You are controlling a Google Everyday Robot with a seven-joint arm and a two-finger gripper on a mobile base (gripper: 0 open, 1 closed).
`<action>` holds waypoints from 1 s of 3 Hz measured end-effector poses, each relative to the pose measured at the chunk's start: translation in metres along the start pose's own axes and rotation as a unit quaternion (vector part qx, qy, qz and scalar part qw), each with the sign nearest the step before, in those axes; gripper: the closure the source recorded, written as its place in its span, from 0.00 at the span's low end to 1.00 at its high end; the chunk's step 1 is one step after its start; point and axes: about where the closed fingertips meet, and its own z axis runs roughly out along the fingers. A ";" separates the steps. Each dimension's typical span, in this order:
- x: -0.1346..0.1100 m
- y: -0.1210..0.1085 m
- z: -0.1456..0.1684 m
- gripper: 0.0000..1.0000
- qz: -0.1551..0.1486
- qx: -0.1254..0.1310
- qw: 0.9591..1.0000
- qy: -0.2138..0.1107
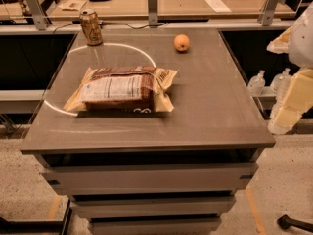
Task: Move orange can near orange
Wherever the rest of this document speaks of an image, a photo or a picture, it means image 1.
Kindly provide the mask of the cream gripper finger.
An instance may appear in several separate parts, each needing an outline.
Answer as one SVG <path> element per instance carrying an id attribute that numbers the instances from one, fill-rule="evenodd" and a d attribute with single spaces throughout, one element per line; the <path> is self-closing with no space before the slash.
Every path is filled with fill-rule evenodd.
<path id="1" fill-rule="evenodd" d="M 282 34 L 268 44 L 266 50 L 276 54 L 288 53 L 291 30 L 292 27 L 286 29 Z"/>

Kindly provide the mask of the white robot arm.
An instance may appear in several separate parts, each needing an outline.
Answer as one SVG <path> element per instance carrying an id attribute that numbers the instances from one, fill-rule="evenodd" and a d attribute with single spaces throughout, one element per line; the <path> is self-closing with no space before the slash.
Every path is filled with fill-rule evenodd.
<path id="1" fill-rule="evenodd" d="M 313 3 L 293 26 L 270 42 L 267 50 L 287 53 L 289 61 L 299 66 L 297 73 L 279 85 L 268 122 L 272 134 L 283 135 L 291 131 L 303 114 L 313 107 Z"/>

